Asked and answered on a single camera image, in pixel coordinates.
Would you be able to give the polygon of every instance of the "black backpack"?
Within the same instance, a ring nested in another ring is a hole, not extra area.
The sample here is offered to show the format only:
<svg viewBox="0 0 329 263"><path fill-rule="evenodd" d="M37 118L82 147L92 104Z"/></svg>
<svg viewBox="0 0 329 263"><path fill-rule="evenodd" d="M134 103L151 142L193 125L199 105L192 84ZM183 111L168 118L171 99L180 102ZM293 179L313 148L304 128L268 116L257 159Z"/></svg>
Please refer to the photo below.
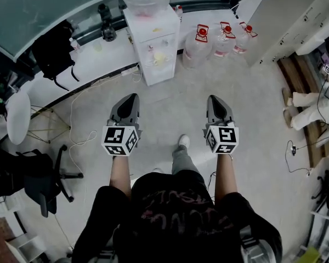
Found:
<svg viewBox="0 0 329 263"><path fill-rule="evenodd" d="M57 86L68 90L56 81L56 76L73 66L75 62L71 59L70 44L73 28L69 22L64 20L56 25L46 34L40 36L32 45L33 55L39 68L44 73L44 78L53 80ZM79 82L71 69L72 77Z"/></svg>

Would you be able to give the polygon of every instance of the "yellow-green object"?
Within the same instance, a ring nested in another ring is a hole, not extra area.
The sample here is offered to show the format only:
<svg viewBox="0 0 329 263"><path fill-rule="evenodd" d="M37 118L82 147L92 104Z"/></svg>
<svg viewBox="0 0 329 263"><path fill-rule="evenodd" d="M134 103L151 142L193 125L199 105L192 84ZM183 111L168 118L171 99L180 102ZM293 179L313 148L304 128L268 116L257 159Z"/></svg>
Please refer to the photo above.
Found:
<svg viewBox="0 0 329 263"><path fill-rule="evenodd" d="M309 247L304 255L300 257L297 263L316 263L320 253L314 247Z"/></svg>

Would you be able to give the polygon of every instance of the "gray pants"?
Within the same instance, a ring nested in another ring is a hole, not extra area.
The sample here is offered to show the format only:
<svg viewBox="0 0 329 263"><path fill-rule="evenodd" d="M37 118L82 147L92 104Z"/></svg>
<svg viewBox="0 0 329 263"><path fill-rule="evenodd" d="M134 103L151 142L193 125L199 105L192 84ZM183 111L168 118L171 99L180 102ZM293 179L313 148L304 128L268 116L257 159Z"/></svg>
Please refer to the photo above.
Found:
<svg viewBox="0 0 329 263"><path fill-rule="evenodd" d="M193 170L199 173L190 156L188 155L188 150L184 145L179 145L178 148L172 153L172 156L172 174L177 174L178 172L184 169Z"/></svg>

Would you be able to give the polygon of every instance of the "person's foot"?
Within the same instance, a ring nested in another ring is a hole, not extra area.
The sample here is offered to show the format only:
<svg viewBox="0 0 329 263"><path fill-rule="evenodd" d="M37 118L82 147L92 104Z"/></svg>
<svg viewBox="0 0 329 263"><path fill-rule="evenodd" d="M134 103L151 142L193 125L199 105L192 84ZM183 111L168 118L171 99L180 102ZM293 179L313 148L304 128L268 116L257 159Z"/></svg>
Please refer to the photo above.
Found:
<svg viewBox="0 0 329 263"><path fill-rule="evenodd" d="M164 171L160 168L155 168L152 170L153 173L164 173Z"/></svg>
<svg viewBox="0 0 329 263"><path fill-rule="evenodd" d="M291 129L292 128L292 126L291 126L292 117L290 115L290 111L288 109L285 109L283 111L283 116L284 116L284 120L285 120L286 125Z"/></svg>
<svg viewBox="0 0 329 263"><path fill-rule="evenodd" d="M281 93L283 94L284 104L285 106L288 105L288 100L292 98L291 92L287 88L282 88Z"/></svg>
<svg viewBox="0 0 329 263"><path fill-rule="evenodd" d="M190 146L190 138L186 134L182 134L179 138L178 145L184 145L188 149Z"/></svg>

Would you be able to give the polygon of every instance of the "gray floor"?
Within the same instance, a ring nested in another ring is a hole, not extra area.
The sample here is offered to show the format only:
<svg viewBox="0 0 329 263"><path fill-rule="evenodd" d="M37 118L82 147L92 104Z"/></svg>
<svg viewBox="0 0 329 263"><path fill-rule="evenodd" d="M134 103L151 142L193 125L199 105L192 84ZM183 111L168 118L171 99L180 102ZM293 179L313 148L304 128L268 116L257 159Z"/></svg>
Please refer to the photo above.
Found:
<svg viewBox="0 0 329 263"><path fill-rule="evenodd" d="M83 141L92 130L98 132L98 137L71 151L86 176L83 180L66 182L75 201L68 203L63 195L58 197L56 216L70 243L73 245L77 241L84 228L98 188L109 182L112 158L101 148L100 142L113 104L130 93L140 96L139 123L144 132L139 147L129 159L132 179L156 167L170 173L171 152L178 137L186 133L191 139L189 154L208 183L210 173L215 171L216 157L206 146L202 129L206 123L207 98L214 94L230 105L240 128L240 144L234 153L239 191L258 214L280 231L284 253L287 255L297 249L309 230L309 210L314 204L310 197L317 190L316 178L321 170L313 172L309 178L305 170L293 174L287 170L284 160L287 141L291 139L300 147L305 145L305 139L302 131L288 129L283 120L281 88L285 86L276 64L249 68L243 58L231 55L220 66L209 61L199 71L184 69L178 57L175 77L152 87L147 87L143 79L135 83L128 75L84 92L73 104L71 137L73 141ZM67 122L71 102L76 96L55 106L56 112ZM47 119L38 117L32 120L31 127L44 124ZM12 152L17 148L9 142L6 144ZM51 145L27 137L18 150L38 148L55 159L62 144L72 145L68 133ZM288 155L288 159L291 169L309 166L307 148L299 150L294 158ZM61 167L78 172L68 152L64 153ZM213 196L214 179L209 191ZM39 206L24 192L21 194L25 207L19 215L24 225L43 238L52 259L64 256L68 243L55 217L50 214L49 218L43 218Z"/></svg>

